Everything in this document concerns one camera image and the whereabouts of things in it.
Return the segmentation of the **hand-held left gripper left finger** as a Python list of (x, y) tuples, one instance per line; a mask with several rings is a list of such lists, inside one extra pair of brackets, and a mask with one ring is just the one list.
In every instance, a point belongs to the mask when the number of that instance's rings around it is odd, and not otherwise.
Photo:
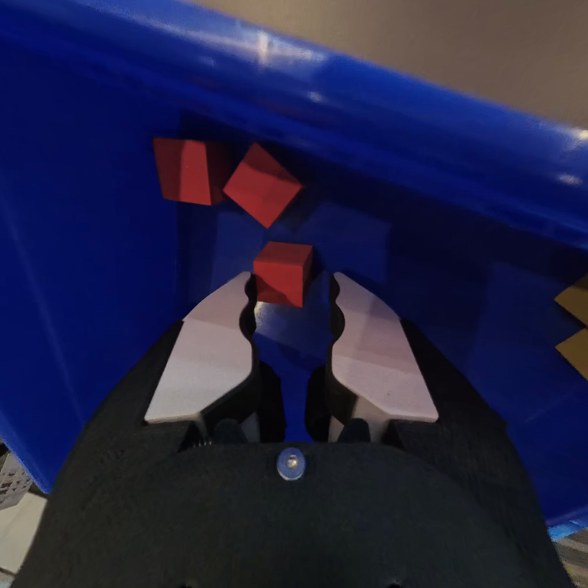
[(229, 408), (256, 371), (253, 335), (256, 283), (244, 271), (202, 299), (185, 316), (146, 410), (148, 424), (206, 419), (218, 408), (243, 421), (254, 408)]

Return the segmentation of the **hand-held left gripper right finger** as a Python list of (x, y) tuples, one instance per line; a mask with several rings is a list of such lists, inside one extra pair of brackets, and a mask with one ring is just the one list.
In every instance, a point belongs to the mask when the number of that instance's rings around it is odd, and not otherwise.
[(396, 312), (341, 272), (332, 275), (330, 304), (327, 374), (334, 393), (349, 393), (350, 402), (336, 400), (333, 415), (348, 421), (362, 400), (387, 419), (436, 422), (437, 408)]

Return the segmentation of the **red wooden cube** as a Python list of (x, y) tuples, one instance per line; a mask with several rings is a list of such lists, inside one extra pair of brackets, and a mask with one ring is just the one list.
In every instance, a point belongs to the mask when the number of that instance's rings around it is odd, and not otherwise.
[(269, 241), (254, 259), (258, 302), (303, 307), (312, 262), (311, 245)]
[(160, 191), (173, 202), (212, 206), (226, 199), (231, 176), (229, 147), (220, 142), (153, 138)]
[(264, 147), (253, 143), (226, 182), (224, 194), (268, 229), (304, 187)]

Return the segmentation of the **blue plastic bin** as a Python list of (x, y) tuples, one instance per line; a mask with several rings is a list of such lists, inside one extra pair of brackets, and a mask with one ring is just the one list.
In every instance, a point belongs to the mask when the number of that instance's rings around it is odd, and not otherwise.
[[(163, 198), (153, 138), (259, 143), (303, 191), (265, 229)], [(326, 359), (325, 202), (390, 223), (383, 282), (507, 424), (548, 527), (587, 525), (587, 381), (554, 298), (587, 273), (587, 129), (186, 1), (1, 1), (1, 434), (50, 491), (81, 429), (270, 240), (313, 247), (254, 340), (286, 441)]]

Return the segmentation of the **blue wooden cube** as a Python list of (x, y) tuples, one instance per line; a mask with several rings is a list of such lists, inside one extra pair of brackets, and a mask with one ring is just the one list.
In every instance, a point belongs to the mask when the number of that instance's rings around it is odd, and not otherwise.
[(332, 202), (316, 210), (316, 249), (324, 264), (383, 282), (391, 225), (384, 220)]

